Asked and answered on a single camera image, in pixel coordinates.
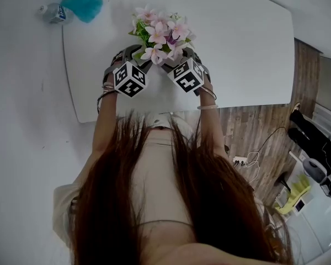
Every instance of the pink flower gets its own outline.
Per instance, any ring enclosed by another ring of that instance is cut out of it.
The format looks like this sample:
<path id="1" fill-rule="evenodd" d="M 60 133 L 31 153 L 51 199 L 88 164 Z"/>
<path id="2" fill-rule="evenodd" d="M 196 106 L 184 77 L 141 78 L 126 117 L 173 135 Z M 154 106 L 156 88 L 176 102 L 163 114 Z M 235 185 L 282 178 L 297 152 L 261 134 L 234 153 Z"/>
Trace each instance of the pink flower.
<path id="1" fill-rule="evenodd" d="M 138 13 L 137 18 L 142 19 L 143 21 L 150 21 L 157 18 L 157 15 L 155 14 L 156 10 L 152 9 L 149 4 L 145 6 L 145 8 L 136 8 L 136 12 Z"/>
<path id="2" fill-rule="evenodd" d="M 148 42 L 155 42 L 158 44 L 166 44 L 166 38 L 164 37 L 163 32 L 163 24 L 162 22 L 159 22 L 156 24 L 156 28 L 153 28 L 151 26 L 146 26 L 145 29 L 147 32 L 151 35 Z"/>
<path id="3" fill-rule="evenodd" d="M 141 59 L 143 60 L 148 60 L 151 58 L 152 62 L 157 65 L 163 61 L 163 59 L 167 58 L 167 53 L 161 51 L 162 49 L 162 44 L 156 44 L 154 48 L 146 48 L 145 49 L 145 54 L 141 56 Z"/>
<path id="4" fill-rule="evenodd" d="M 188 47 L 188 43 L 185 42 L 178 42 L 176 44 L 168 43 L 171 52 L 168 54 L 168 58 L 175 61 L 179 55 L 183 54 L 183 49 Z"/>
<path id="5" fill-rule="evenodd" d="M 160 12 L 158 14 L 158 17 L 151 21 L 151 26 L 155 27 L 159 22 L 162 23 L 163 25 L 163 31 L 167 31 L 168 30 L 168 21 L 169 21 L 169 18 L 166 17 L 166 15 L 163 13 L 163 12 Z"/>
<path id="6" fill-rule="evenodd" d="M 179 38 L 180 40 L 185 40 L 189 35 L 188 25 L 185 24 L 184 19 L 178 19 L 177 22 L 169 21 L 168 26 L 172 29 L 173 39 Z"/>

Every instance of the yellow object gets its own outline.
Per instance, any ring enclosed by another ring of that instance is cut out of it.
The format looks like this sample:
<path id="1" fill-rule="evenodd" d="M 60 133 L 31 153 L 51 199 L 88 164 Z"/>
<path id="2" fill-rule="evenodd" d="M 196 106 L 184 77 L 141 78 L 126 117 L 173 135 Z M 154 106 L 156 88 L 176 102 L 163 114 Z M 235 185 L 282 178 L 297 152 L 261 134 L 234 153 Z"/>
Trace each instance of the yellow object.
<path id="1" fill-rule="evenodd" d="M 292 184 L 291 194 L 288 197 L 287 203 L 282 208 L 279 206 L 275 207 L 276 210 L 282 215 L 289 213 L 293 209 L 297 201 L 300 199 L 300 197 L 302 197 L 303 194 L 308 192 L 310 189 L 311 186 L 307 176 L 305 176 L 304 174 L 299 175 L 299 181 Z"/>

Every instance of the bracelet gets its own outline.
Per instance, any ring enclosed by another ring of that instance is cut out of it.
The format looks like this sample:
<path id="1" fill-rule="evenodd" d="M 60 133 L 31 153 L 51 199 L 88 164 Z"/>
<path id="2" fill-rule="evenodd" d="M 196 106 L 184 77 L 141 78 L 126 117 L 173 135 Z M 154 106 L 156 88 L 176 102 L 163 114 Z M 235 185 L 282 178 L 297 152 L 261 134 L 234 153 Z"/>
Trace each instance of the bracelet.
<path id="1" fill-rule="evenodd" d="M 210 89 L 208 89 L 208 88 L 205 88 L 205 87 L 203 87 L 203 86 L 200 86 L 200 88 L 201 88 L 203 91 L 207 92 L 210 96 L 212 96 L 212 97 L 214 98 L 215 101 L 217 100 L 217 95 L 215 95 L 215 93 L 214 93 L 212 90 L 210 90 Z"/>
<path id="2" fill-rule="evenodd" d="M 105 83 L 103 83 L 103 86 L 102 87 L 104 87 L 104 86 L 112 86 L 112 87 L 114 87 L 114 84 L 112 82 L 105 82 Z"/>
<path id="3" fill-rule="evenodd" d="M 118 93 L 116 90 L 110 90 L 110 91 L 105 91 L 103 92 L 103 94 L 97 99 L 97 112 L 99 114 L 99 102 L 101 101 L 101 99 L 109 94 L 112 94 L 112 93 Z"/>
<path id="4" fill-rule="evenodd" d="M 218 105 L 209 105 L 209 106 L 198 106 L 198 110 L 211 110 L 217 109 Z"/>
<path id="5" fill-rule="evenodd" d="M 115 88 L 113 86 L 102 86 L 103 91 L 113 91 Z"/>

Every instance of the hand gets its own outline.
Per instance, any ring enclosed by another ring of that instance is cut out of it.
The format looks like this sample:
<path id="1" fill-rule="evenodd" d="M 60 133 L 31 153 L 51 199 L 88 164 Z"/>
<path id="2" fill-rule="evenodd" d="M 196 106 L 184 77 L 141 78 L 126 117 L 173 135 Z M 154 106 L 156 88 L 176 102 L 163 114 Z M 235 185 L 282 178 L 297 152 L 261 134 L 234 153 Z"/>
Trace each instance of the hand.
<path id="1" fill-rule="evenodd" d="M 203 87 L 208 88 L 213 91 L 213 86 L 209 81 L 209 78 L 206 76 L 206 73 L 204 73 L 204 85 Z"/>

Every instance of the bottle label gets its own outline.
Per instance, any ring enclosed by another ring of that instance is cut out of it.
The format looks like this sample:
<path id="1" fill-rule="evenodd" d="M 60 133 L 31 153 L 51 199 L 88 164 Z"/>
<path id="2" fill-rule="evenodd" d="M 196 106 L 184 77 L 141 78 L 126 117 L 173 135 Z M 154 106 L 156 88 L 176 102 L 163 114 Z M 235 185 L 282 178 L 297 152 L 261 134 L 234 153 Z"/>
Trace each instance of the bottle label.
<path id="1" fill-rule="evenodd" d="M 64 11 L 64 8 L 59 4 L 57 14 L 50 22 L 53 24 L 57 24 L 60 22 L 64 22 L 65 20 L 66 20 L 66 13 Z"/>

